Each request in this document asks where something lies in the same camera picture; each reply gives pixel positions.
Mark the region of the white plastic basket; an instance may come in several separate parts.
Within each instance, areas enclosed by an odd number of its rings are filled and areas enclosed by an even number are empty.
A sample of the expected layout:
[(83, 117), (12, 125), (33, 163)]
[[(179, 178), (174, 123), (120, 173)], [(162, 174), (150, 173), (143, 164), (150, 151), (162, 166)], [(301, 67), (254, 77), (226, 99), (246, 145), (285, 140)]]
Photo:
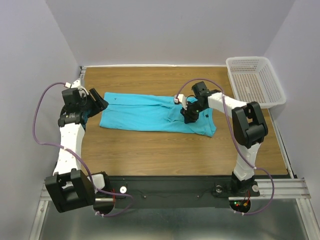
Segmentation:
[(286, 103), (280, 81), (268, 58), (229, 57), (225, 61), (234, 97), (242, 102), (257, 102), (262, 109)]

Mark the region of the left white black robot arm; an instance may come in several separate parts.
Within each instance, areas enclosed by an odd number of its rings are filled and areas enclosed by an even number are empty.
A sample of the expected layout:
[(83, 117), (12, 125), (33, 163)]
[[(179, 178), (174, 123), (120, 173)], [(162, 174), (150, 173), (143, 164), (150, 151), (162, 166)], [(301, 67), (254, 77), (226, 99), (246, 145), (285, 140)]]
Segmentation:
[(92, 206), (98, 189), (109, 190), (105, 172), (87, 176), (82, 171), (82, 142), (88, 119), (105, 110), (108, 102), (91, 88), (71, 87), (62, 91), (64, 105), (57, 121), (60, 130), (58, 159), (45, 187), (60, 213)]

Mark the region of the turquoise t shirt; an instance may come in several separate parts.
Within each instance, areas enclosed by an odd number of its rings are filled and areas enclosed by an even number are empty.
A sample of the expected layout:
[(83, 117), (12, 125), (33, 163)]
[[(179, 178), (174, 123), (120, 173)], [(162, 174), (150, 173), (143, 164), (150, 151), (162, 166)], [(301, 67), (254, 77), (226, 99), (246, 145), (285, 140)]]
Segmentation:
[(213, 137), (217, 130), (211, 108), (200, 112), (196, 122), (185, 124), (182, 107), (174, 104), (172, 96), (106, 92), (104, 100), (108, 106), (101, 114), (102, 128), (207, 137)]

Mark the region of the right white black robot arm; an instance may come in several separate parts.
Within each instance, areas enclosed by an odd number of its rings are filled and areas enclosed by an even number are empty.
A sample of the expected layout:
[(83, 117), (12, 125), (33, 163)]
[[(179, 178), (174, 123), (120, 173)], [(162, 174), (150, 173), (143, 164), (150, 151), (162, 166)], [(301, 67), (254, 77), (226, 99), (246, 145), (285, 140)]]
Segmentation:
[(225, 95), (220, 86), (209, 90), (204, 79), (192, 86), (196, 101), (177, 93), (173, 101), (181, 104), (184, 123), (195, 123), (200, 113), (213, 109), (225, 114), (233, 144), (237, 151), (235, 168), (231, 174), (230, 191), (233, 194), (249, 191), (254, 185), (258, 150), (268, 135), (268, 126), (259, 103), (243, 102)]

